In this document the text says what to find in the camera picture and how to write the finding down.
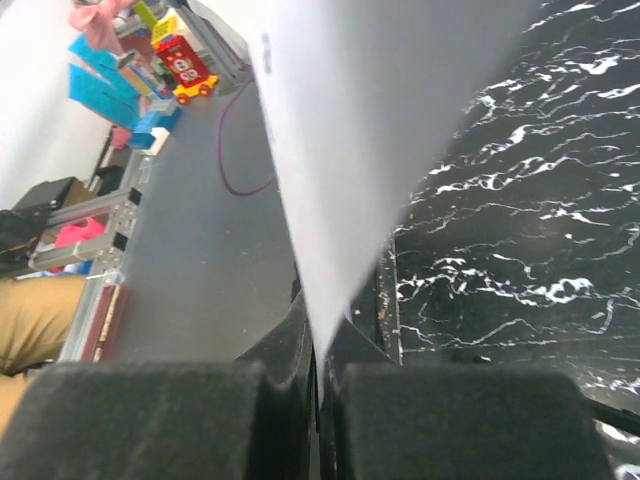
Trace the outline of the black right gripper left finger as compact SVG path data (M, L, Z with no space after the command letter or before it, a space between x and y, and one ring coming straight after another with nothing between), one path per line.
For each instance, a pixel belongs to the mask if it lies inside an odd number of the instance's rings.
M305 479L312 346L302 296L230 363L58 364L1 442L5 479Z

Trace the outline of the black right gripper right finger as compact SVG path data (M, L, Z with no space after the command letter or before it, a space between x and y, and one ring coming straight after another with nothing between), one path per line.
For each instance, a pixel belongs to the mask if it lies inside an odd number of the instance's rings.
M554 371L401 366L351 322L327 353L326 479L610 479L586 401Z

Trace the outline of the tan trouser leg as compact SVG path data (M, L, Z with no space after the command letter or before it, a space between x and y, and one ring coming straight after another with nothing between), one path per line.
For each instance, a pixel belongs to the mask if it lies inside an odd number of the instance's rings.
M24 371L59 355L81 300L79 275L1 281L1 429L29 386Z

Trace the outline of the blue foam blocks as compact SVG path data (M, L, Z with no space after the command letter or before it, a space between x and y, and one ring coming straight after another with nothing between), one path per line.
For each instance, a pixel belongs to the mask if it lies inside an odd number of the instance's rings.
M158 154L182 109L165 79L139 51L96 50L81 34L69 51L83 61L69 67L69 98L126 132L123 144Z

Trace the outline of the red yellow toy block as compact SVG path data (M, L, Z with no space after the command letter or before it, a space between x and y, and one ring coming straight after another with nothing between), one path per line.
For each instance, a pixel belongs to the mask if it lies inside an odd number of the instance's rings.
M152 27L151 45L176 80L177 102L187 105L193 97L212 94L218 77L210 72L186 38L177 31L177 17L167 16Z

